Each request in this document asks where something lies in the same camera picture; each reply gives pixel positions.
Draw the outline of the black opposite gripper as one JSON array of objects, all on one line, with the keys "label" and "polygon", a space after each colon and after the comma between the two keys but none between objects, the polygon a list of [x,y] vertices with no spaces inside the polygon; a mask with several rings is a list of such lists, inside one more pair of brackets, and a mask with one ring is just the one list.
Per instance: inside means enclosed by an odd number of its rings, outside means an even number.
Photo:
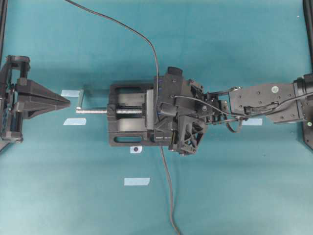
[{"label": "black opposite gripper", "polygon": [[[27,79],[30,70],[30,58],[27,56],[8,55],[0,70],[0,142],[20,143],[22,138],[22,121],[38,115],[61,110],[70,106],[70,101],[52,92],[44,86]],[[20,77],[17,83],[12,83],[12,70],[18,70]],[[56,104],[38,102],[17,102],[15,104],[15,90],[18,94],[25,94]]]}]

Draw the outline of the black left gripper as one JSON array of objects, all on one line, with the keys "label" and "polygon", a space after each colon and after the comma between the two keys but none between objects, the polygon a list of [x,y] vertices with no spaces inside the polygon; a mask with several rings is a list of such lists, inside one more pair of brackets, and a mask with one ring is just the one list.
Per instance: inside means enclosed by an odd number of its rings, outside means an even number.
[{"label": "black left gripper", "polygon": [[168,67],[165,75],[159,76],[158,107],[161,103],[175,105],[180,115],[163,118],[159,129],[170,131],[170,151],[191,155],[206,133],[206,124],[227,119],[227,105],[219,100],[226,93],[204,93],[203,86],[185,80],[182,74],[182,69]]}]

